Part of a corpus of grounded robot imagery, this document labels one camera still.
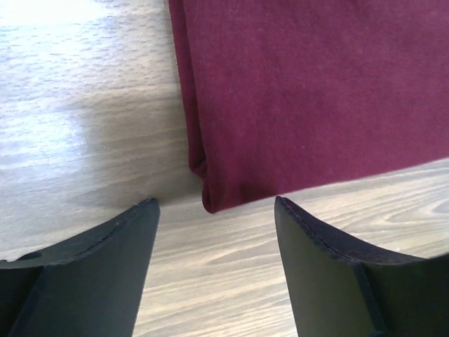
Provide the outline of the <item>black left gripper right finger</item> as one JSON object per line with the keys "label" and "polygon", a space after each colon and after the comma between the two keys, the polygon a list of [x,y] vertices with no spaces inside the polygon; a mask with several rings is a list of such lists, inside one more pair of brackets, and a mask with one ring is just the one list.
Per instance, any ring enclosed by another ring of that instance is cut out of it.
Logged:
{"label": "black left gripper right finger", "polygon": [[448,335],[448,256],[383,249],[285,197],[276,233],[300,336]]}

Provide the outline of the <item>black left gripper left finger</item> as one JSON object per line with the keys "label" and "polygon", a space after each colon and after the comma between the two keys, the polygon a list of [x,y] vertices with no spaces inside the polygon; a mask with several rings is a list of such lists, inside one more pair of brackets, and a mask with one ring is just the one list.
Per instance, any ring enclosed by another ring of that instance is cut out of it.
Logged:
{"label": "black left gripper left finger", "polygon": [[1,261],[2,336],[132,336],[160,208],[148,199],[17,260]]}

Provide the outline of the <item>maroon t shirt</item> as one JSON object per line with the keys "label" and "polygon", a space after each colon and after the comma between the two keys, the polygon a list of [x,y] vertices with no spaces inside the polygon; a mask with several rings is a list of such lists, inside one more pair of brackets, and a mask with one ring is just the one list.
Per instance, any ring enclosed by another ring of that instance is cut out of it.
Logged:
{"label": "maroon t shirt", "polygon": [[171,1],[215,213],[448,156],[447,1]]}

